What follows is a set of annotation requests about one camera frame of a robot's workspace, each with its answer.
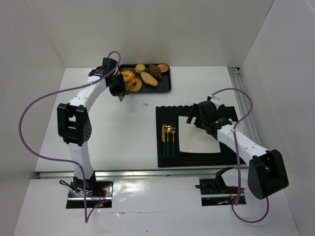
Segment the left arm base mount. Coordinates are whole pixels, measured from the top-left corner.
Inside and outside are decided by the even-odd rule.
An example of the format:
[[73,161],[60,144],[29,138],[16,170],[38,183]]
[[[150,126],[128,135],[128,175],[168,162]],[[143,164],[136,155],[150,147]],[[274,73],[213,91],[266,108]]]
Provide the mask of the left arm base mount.
[[[84,191],[82,188],[75,187],[73,181],[67,183],[60,180],[61,185],[68,187],[67,209],[84,208]],[[86,191],[87,208],[93,208],[97,205],[98,208],[111,208],[113,196],[113,180],[97,181],[96,187],[93,190]]]

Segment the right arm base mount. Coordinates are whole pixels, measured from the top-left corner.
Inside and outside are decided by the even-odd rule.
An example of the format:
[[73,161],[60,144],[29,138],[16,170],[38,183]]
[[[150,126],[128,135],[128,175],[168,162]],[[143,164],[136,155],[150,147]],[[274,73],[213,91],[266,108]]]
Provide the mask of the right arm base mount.
[[237,187],[225,184],[222,174],[233,170],[232,167],[224,168],[215,173],[215,178],[200,179],[195,188],[200,190],[202,206],[227,206],[231,205],[237,197]]

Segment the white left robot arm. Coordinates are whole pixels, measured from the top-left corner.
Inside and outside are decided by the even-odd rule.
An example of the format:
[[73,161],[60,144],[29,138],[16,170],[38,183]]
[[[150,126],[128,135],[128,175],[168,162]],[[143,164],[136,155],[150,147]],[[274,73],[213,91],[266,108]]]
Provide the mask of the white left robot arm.
[[125,92],[123,76],[118,62],[104,58],[102,65],[88,74],[88,80],[77,95],[68,103],[57,107],[58,135],[66,143],[74,164],[75,187],[93,189],[96,183],[95,171],[91,165],[88,140],[92,134],[89,110],[106,89],[113,96]]

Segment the oblong bread loaf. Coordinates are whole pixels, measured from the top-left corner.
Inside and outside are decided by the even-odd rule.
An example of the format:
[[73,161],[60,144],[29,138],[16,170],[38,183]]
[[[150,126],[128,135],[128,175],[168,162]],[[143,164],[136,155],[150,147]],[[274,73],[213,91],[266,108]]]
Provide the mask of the oblong bread loaf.
[[154,86],[154,87],[158,86],[157,80],[153,76],[151,76],[149,73],[142,72],[140,75],[144,83],[150,86]]

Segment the orange ring donut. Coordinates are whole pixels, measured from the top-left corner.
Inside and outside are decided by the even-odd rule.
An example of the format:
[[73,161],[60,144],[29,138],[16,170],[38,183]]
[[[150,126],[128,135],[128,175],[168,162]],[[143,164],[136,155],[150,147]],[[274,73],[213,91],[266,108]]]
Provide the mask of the orange ring donut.
[[140,79],[133,78],[126,84],[126,88],[130,92],[138,92],[142,89],[142,81]]

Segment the round bread bun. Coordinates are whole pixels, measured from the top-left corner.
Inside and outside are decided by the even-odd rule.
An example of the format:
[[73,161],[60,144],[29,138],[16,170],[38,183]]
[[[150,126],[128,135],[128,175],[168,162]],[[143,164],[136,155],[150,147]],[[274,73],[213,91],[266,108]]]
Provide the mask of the round bread bun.
[[144,64],[137,64],[135,67],[135,71],[138,74],[141,74],[142,72],[146,71],[146,66]]

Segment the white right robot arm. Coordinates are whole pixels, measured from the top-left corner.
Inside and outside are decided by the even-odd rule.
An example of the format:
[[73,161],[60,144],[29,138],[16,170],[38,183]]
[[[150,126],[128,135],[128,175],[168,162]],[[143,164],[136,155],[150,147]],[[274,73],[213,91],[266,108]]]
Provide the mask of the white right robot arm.
[[240,133],[229,118],[224,117],[225,109],[218,99],[208,97],[206,101],[193,104],[187,119],[187,123],[205,130],[234,151],[237,164],[244,161],[247,165],[244,170],[228,167],[216,172],[217,186],[237,187],[239,191],[247,188],[259,200],[287,188],[289,181],[281,153],[261,147]]

